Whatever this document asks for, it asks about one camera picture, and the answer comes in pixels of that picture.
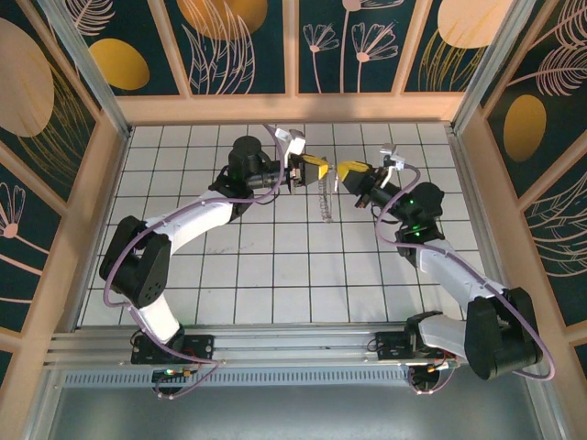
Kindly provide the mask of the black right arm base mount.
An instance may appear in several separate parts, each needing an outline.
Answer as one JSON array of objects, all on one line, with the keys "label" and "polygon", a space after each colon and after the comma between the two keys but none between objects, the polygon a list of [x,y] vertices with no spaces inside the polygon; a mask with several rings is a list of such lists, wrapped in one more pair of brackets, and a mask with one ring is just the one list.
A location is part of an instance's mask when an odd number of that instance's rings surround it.
[{"label": "black right arm base mount", "polygon": [[375,353],[380,361],[420,361],[440,365],[455,356],[446,350],[426,346],[414,330],[377,332],[367,349]]}]

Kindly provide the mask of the grey metal sheet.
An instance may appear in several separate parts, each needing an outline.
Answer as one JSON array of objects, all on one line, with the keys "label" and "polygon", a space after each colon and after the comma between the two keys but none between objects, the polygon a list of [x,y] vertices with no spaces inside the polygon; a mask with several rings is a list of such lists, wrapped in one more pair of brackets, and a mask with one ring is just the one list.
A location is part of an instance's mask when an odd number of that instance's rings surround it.
[{"label": "grey metal sheet", "polygon": [[553,389],[459,368],[431,395],[408,384],[226,386],[176,401],[152,388],[65,389],[44,374],[22,440],[573,440]]}]

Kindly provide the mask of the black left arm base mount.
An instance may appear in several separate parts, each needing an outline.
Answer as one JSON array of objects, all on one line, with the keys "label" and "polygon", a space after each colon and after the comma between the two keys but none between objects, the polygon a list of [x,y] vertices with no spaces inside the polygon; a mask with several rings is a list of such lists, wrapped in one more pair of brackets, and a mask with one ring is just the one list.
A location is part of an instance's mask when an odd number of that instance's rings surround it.
[{"label": "black left arm base mount", "polygon": [[[211,359],[215,339],[212,335],[186,335],[180,331],[166,346],[189,357]],[[143,334],[132,339],[130,362],[133,365],[187,364],[188,360],[176,357],[162,350],[149,337]]]}]

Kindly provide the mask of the aluminium side rail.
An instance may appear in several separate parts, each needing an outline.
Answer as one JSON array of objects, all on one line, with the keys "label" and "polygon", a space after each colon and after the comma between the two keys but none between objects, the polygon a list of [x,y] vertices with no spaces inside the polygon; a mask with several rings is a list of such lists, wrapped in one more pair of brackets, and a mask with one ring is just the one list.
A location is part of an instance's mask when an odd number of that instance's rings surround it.
[{"label": "aluminium side rail", "polygon": [[485,274],[492,280],[506,285],[508,279],[504,275],[499,255],[496,252],[493,233],[482,204],[481,193],[475,181],[467,151],[452,125],[447,124],[445,129],[451,154],[459,175],[465,204],[467,205],[472,222],[473,234],[479,246]]}]

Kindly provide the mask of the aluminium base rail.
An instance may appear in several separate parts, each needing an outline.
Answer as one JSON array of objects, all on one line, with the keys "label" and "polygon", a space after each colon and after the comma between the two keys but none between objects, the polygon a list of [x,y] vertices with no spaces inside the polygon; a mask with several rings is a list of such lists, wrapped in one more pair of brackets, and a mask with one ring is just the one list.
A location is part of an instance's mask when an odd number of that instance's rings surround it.
[{"label": "aluminium base rail", "polygon": [[[367,349],[378,332],[401,332],[402,324],[232,324],[191,325],[185,333],[211,335],[213,359],[225,368],[375,365]],[[84,326],[50,339],[47,369],[101,369],[131,365],[135,328]]]}]

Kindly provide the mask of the aluminium corner post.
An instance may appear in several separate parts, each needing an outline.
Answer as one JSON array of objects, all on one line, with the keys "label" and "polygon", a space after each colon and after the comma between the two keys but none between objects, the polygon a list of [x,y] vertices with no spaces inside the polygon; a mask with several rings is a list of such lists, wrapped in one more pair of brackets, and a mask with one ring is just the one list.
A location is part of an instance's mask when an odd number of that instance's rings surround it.
[{"label": "aluminium corner post", "polygon": [[35,1],[118,134],[128,140],[129,124],[84,39],[97,37],[105,30],[116,14],[114,0]]},{"label": "aluminium corner post", "polygon": [[455,137],[458,137],[469,123],[482,96],[497,75],[505,58],[514,46],[515,40],[530,17],[535,3],[536,0],[514,0],[508,8],[492,43],[484,52],[482,60],[473,74],[463,101],[451,122],[452,134]]}]

